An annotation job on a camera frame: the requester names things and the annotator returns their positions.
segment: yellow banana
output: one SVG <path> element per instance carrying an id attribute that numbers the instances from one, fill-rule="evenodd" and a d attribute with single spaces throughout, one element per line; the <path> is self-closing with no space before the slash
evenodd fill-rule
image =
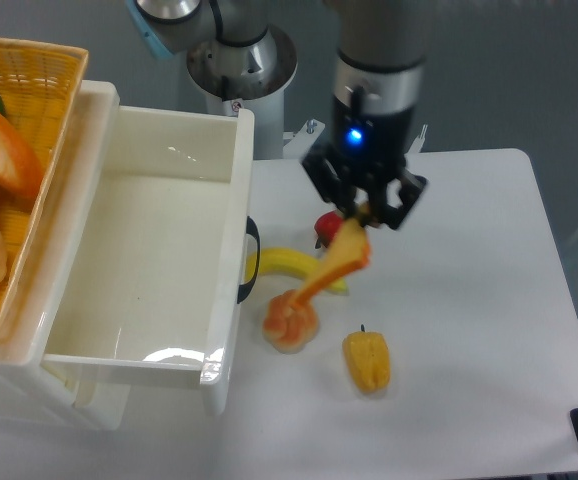
<path id="1" fill-rule="evenodd" d="M 311 255 L 294 250 L 292 248 L 274 247 L 263 248 L 260 251 L 260 266 L 258 275 L 284 274 L 291 277 L 304 279 L 316 269 L 319 260 Z M 245 267 L 245 279 L 250 279 L 256 267 L 256 254 L 247 257 Z M 349 293 L 347 282 L 340 278 L 329 285 L 325 290 L 339 295 Z"/>

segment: yellow basket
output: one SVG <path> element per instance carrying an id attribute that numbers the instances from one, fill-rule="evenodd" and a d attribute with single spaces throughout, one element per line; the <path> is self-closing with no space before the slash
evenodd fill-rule
<path id="1" fill-rule="evenodd" d="M 0 38 L 0 95 L 7 118 L 45 167 L 33 203 L 0 188 L 0 231 L 8 254 L 8 275 L 0 284 L 0 327 L 15 297 L 88 56 L 80 48 Z"/>

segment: drawer handle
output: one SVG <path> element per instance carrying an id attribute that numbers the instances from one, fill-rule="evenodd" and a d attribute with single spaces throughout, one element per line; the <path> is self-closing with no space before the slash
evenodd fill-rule
<path id="1" fill-rule="evenodd" d="M 253 271 L 252 277 L 246 283 L 243 283 L 238 287 L 238 303 L 244 302 L 251 293 L 251 290 L 253 290 L 256 278 L 258 278 L 258 266 L 260 265 L 260 234 L 258 233 L 256 222 L 254 222 L 251 217 L 247 217 L 246 232 L 247 235 L 251 235 L 256 241 L 256 268 Z"/>

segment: toy pepper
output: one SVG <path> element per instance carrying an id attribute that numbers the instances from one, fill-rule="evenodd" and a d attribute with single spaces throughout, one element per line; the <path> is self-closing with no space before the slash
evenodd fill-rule
<path id="1" fill-rule="evenodd" d="M 342 351 L 351 378 L 361 391 L 371 393 L 389 384 L 389 348 L 381 333 L 365 332 L 362 325 L 359 332 L 342 341 Z"/>

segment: white drawer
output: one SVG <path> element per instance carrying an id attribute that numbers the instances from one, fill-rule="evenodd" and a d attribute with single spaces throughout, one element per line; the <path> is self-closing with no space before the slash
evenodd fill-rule
<path id="1" fill-rule="evenodd" d="M 108 103 L 108 132 L 83 139 L 57 172 L 0 362 L 65 382 L 199 389 L 218 414 L 240 311 L 253 114 Z"/>

